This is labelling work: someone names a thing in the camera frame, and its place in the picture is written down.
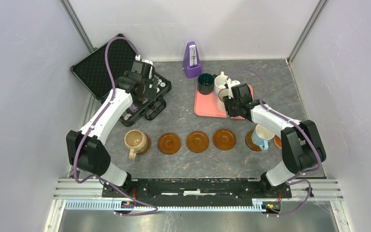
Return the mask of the white mug black rim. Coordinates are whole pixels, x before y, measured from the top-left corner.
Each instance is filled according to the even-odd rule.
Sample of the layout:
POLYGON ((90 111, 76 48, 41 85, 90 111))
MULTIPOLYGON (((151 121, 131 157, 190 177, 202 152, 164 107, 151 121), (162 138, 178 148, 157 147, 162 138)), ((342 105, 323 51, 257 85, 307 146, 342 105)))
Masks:
POLYGON ((219 91, 217 98, 217 108, 220 112, 226 112, 224 98, 229 98, 229 89, 225 88, 219 91))

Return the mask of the pink tray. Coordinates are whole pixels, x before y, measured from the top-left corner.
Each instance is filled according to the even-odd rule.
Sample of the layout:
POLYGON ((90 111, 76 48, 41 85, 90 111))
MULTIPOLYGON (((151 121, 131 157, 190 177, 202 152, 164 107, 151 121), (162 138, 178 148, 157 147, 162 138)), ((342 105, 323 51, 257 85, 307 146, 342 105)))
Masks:
POLYGON ((199 93, 196 88, 194 112, 198 116, 227 118, 227 113, 217 108, 218 95, 211 92, 208 95, 199 93))

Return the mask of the wooden coaster five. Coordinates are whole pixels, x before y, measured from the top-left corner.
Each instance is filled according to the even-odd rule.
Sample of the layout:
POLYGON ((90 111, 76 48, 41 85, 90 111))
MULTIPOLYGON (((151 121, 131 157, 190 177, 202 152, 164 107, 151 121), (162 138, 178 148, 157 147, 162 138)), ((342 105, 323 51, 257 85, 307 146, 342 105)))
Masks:
POLYGON ((261 152, 261 148, 257 146, 256 144, 253 143, 252 141, 252 135, 253 135, 254 130, 250 130, 246 136, 245 136, 245 143, 246 145, 253 151, 261 152))

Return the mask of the light blue mug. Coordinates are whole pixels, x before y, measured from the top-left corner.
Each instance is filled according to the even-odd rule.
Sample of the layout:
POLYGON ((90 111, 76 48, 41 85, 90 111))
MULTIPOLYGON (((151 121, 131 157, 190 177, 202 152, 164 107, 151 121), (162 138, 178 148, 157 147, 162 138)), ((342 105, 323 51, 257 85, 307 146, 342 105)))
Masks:
POLYGON ((275 134, 272 131, 260 124, 257 124, 251 136, 251 140, 254 145, 260 148, 260 150, 266 151, 269 149, 269 142, 274 138, 274 136, 275 134))

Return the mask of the wooden coaster four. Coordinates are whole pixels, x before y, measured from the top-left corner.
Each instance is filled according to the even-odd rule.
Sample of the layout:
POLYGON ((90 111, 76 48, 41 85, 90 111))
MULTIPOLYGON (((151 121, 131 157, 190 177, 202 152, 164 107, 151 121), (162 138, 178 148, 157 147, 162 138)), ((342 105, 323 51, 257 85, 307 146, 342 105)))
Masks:
POLYGON ((236 144, 236 136, 231 130, 219 129, 213 135, 213 143, 219 150, 230 150, 236 144))

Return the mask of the dark green mug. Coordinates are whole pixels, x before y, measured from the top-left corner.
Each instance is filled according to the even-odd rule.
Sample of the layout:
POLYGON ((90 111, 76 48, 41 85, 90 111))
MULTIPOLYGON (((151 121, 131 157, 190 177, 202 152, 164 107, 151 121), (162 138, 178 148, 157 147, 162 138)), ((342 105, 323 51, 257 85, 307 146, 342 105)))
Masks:
POLYGON ((210 94, 214 89, 214 76, 209 73, 202 73, 198 79, 197 89, 202 95, 210 94))

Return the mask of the woven rattan coaster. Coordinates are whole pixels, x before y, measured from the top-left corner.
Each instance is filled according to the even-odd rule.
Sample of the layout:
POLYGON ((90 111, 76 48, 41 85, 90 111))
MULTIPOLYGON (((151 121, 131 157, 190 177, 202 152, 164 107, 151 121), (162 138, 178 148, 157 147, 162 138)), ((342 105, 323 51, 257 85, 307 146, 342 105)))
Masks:
POLYGON ((273 138, 273 141, 275 143, 275 145, 279 148, 279 149, 282 149, 282 140, 280 137, 278 137, 277 135, 274 136, 273 138))

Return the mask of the wooden coaster two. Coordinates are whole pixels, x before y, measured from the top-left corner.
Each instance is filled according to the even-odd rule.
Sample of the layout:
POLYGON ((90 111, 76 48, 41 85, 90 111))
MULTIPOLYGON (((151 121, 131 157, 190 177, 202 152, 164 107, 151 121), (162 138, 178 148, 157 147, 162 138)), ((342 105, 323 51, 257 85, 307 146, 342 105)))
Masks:
POLYGON ((187 148, 194 153, 204 152, 208 148, 209 142, 209 137, 202 131, 193 131, 186 139, 187 148))

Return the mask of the wooden coaster one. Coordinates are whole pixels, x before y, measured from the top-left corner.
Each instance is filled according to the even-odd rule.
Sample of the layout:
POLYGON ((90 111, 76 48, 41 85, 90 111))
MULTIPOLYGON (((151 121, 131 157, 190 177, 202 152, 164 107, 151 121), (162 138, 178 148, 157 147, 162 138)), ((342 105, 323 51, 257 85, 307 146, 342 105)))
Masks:
POLYGON ((149 135, 147 135, 147 134, 146 134, 145 136, 146 136, 146 138, 147 138, 147 145, 146 145, 145 149, 144 149, 142 152, 137 153, 138 155, 144 154, 144 153, 146 153, 146 152, 150 149, 150 146, 151 146, 151 138, 150 138, 149 135))

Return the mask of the beige ceramic mug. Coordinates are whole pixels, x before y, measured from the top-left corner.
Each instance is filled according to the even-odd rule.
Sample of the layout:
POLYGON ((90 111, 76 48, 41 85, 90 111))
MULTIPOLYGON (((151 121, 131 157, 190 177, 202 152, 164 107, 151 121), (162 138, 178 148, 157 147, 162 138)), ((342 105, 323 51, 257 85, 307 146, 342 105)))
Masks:
POLYGON ((140 130, 131 130, 126 133, 124 143, 129 150, 129 159, 135 160, 137 153, 142 152, 147 145, 146 134, 140 130))

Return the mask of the wooden coaster three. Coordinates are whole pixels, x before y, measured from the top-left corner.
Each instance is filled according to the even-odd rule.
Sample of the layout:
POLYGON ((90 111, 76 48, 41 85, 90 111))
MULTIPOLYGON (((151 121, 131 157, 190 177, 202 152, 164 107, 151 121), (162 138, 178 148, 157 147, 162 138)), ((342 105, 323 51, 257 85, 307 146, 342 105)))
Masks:
POLYGON ((181 139, 175 133, 163 134, 157 143, 159 150, 166 155, 173 155, 181 148, 181 139))

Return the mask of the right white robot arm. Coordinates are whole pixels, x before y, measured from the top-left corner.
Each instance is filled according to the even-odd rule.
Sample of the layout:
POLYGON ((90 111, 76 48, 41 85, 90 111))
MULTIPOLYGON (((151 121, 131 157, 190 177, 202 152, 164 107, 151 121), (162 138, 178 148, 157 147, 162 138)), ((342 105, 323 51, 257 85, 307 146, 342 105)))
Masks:
POLYGON ((241 116, 281 139, 282 161, 260 178, 259 189, 263 196, 272 197, 287 181, 321 168, 326 152, 313 121, 292 119, 271 109, 262 100, 253 100, 247 84, 227 87, 226 90, 228 93, 223 102, 229 117, 241 116))

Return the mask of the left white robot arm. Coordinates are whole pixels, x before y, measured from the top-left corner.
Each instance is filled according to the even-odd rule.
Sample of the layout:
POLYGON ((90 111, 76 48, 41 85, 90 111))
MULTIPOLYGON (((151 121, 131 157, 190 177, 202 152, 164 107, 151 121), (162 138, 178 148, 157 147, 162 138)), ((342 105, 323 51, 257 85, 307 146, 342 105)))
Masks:
POLYGON ((114 191, 121 197, 132 192, 129 174, 112 164, 104 143, 111 129, 135 99, 154 100, 158 81, 150 60, 135 60, 130 71, 112 79, 112 89, 94 116, 79 131, 69 131, 66 136, 69 162, 78 169, 91 173, 103 181, 114 184, 114 191))

